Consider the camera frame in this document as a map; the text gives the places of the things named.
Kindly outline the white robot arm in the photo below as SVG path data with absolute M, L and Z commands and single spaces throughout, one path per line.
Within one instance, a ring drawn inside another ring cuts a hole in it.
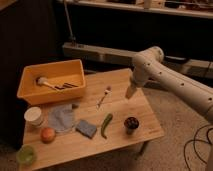
M 213 88 L 164 66 L 163 59 L 164 52 L 158 46 L 137 52 L 132 57 L 134 70 L 125 97 L 130 99 L 152 78 L 213 124 Z

